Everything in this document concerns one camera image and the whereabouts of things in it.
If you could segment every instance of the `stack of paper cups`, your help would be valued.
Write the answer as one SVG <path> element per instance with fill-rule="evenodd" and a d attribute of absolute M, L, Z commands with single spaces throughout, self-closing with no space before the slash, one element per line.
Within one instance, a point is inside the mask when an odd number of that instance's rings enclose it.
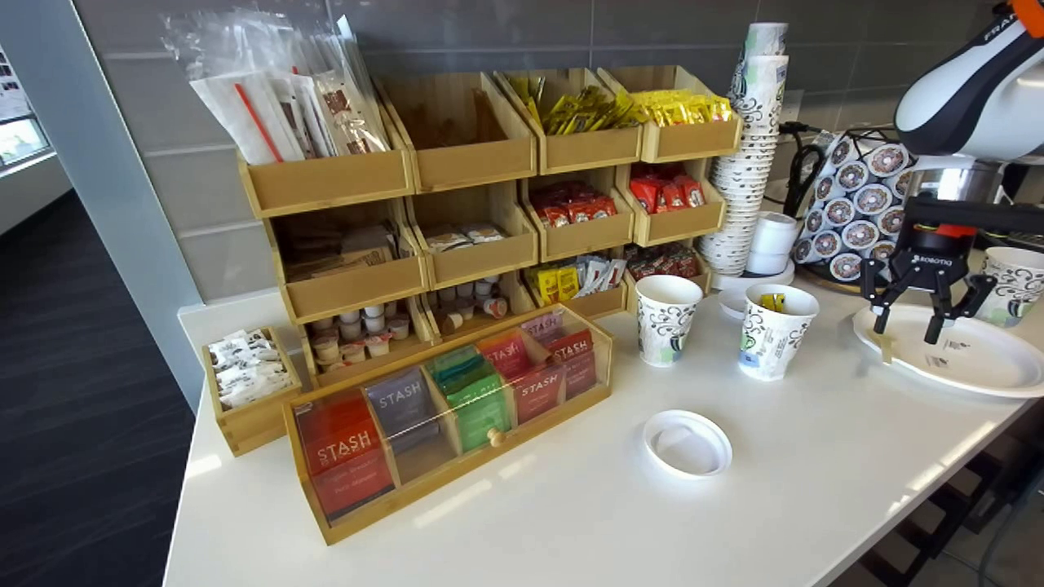
<path fill-rule="evenodd" d="M 783 33 L 787 21 L 752 21 L 745 43 L 746 55 L 733 78 L 730 102 L 740 113 L 745 133 L 739 154 L 722 155 L 714 170 L 714 185 L 729 202 L 729 214 L 719 234 L 700 239 L 705 260 L 729 277 L 745 275 L 760 199 L 778 155 L 790 64 L 790 55 L 783 55 Z"/>

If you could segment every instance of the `white countertop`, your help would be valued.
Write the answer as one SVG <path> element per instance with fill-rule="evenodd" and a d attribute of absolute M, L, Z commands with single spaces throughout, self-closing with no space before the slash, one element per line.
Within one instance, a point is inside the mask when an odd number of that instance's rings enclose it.
<path fill-rule="evenodd" d="M 708 297 L 684 359 L 647 367 L 633 320 L 613 394 L 429 497 L 327 548 L 290 442 L 235 460 L 200 401 L 168 583 L 827 583 L 1006 429 L 1027 401 L 917 384 L 853 335 L 860 306 L 809 286 L 821 314 L 787 382 L 733 367 L 739 321 Z M 1044 345 L 1041 308 L 1021 332 Z M 699 410 L 733 465 L 699 495 L 649 481 L 649 415 Z"/>

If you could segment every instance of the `counter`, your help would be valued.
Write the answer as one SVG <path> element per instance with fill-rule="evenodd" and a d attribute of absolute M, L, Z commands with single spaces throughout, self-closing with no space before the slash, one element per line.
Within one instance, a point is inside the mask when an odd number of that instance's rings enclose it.
<path fill-rule="evenodd" d="M 1030 401 L 973 398 L 886 371 L 853 335 L 854 297 L 821 301 L 787 382 L 733 367 L 719 297 L 672 371 L 633 353 L 625 314 L 613 394 L 429 497 L 327 548 L 290 442 L 235 460 L 200 401 L 168 583 L 827 583 L 1006 429 Z M 1021 326 L 1041 338 L 1041 314 Z M 643 477 L 649 415 L 719 420 L 733 465 L 694 495 Z"/>

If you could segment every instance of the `floor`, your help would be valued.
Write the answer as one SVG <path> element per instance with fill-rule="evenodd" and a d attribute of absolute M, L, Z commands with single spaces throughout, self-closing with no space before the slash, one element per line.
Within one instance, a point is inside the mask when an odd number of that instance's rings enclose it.
<path fill-rule="evenodd" d="M 0 583 L 161 583 L 193 410 L 74 194 L 0 269 Z"/>

